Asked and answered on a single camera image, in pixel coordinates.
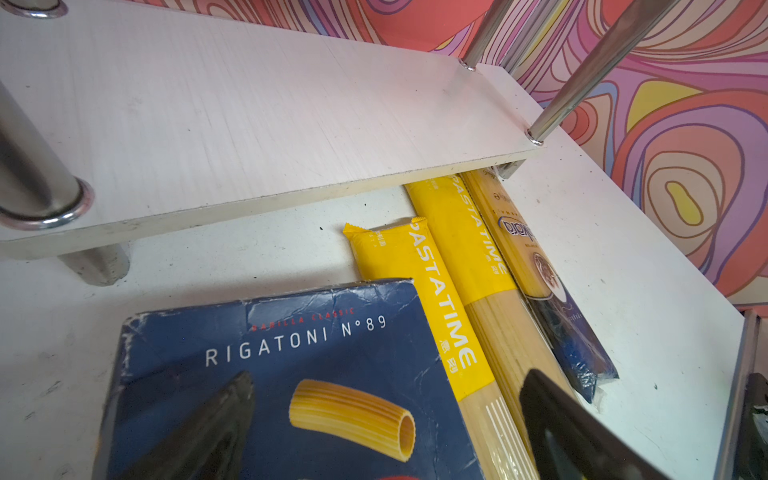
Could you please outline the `dark blue spaghetti bag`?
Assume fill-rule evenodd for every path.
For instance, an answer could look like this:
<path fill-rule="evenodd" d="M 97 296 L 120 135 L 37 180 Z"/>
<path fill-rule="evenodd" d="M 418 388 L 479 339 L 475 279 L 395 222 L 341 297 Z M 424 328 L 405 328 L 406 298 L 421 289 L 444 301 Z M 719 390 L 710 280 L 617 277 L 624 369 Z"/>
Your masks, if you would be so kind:
<path fill-rule="evenodd" d="M 493 170 L 465 172 L 471 195 L 571 386 L 586 402 L 618 371 Z"/>

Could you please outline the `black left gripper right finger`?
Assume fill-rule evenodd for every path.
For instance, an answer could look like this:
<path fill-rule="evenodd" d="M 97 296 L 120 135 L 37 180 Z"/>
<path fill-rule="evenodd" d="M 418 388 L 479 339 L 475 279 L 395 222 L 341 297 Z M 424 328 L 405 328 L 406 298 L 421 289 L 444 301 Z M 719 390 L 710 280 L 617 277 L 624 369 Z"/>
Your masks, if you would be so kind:
<path fill-rule="evenodd" d="M 540 478 L 662 480 L 666 477 L 543 372 L 537 369 L 528 372 L 519 398 Z"/>

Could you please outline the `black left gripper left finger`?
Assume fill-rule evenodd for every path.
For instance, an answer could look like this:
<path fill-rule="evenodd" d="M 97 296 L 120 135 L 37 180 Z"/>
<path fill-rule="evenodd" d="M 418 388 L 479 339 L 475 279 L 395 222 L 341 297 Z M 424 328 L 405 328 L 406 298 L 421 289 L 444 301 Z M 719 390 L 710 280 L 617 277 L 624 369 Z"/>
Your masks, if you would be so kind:
<path fill-rule="evenodd" d="M 241 371 L 121 479 L 237 479 L 255 410 L 249 372 Z"/>

